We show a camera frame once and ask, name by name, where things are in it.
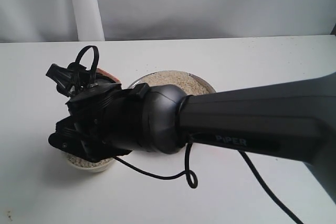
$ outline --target uncooked rice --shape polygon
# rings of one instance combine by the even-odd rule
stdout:
[[[141,79],[139,83],[148,83],[149,86],[160,86],[173,84],[181,88],[186,94],[200,95],[208,94],[209,91],[199,84],[190,74],[180,71],[160,71],[150,74]],[[68,161],[79,167],[97,167],[109,162],[112,158],[101,160],[98,163],[91,163],[80,157],[64,153]]]
[[[141,79],[139,83],[148,83],[149,86],[173,84],[181,88],[186,94],[209,94],[209,91],[199,84],[190,74],[180,71],[160,71]]]

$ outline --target metal bowl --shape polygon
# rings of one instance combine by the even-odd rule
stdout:
[[[165,71],[158,71],[158,72],[180,72],[180,73],[187,73],[187,72],[183,72],[183,71],[177,71],[177,70],[165,70]],[[142,81],[143,78],[150,76],[151,74],[154,73],[158,73],[158,72],[153,72],[153,73],[149,73],[146,74],[143,77],[140,77],[138,80],[136,80],[135,82],[133,82],[128,88],[129,89],[133,89],[137,84],[139,84],[139,82]],[[216,93],[216,90],[209,84],[207,83],[205,80],[203,80],[201,77],[198,77],[192,73],[187,73],[189,74],[192,78],[194,78],[200,85],[202,85],[203,87],[205,87],[205,89],[209,92],[209,93]]]

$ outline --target white curtain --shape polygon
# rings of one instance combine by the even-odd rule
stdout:
[[[335,0],[0,0],[0,41],[329,34]]]

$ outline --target white table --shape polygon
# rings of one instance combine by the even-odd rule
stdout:
[[[45,73],[52,63],[66,67],[89,44],[100,50],[99,66],[124,87],[167,69],[194,73],[217,91],[336,71],[334,36],[0,44],[0,223],[293,223],[236,151],[194,145],[197,189],[185,177],[156,180],[119,163],[97,175],[68,166],[47,142],[55,123],[67,116],[67,99]],[[91,53],[84,57],[86,64],[91,60]],[[303,163],[249,156],[304,223],[335,223],[335,204]],[[183,158],[183,152],[133,152],[125,160],[173,175],[184,168]]]

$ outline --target white wall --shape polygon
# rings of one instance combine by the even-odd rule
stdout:
[[[336,22],[335,0],[98,0],[98,4],[106,40],[319,35],[329,34]],[[0,0],[0,41],[77,40],[73,11],[71,0]]]

